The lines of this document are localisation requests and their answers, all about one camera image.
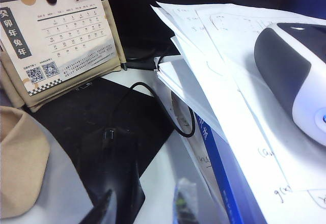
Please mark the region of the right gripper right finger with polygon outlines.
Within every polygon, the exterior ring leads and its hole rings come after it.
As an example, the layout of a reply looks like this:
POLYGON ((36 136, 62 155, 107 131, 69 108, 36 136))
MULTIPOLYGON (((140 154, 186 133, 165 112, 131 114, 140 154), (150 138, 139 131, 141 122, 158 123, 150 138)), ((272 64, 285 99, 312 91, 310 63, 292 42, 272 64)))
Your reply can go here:
POLYGON ((197 185, 187 178, 177 182, 173 198, 173 223, 198 223, 197 185))

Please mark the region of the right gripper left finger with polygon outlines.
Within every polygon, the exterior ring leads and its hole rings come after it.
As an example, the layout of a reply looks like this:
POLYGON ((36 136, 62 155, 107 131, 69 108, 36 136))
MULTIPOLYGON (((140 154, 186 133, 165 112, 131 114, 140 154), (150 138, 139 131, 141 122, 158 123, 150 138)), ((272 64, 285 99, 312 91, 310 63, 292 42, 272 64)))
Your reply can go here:
POLYGON ((85 223, 114 223, 114 192, 111 189, 85 216, 85 223))

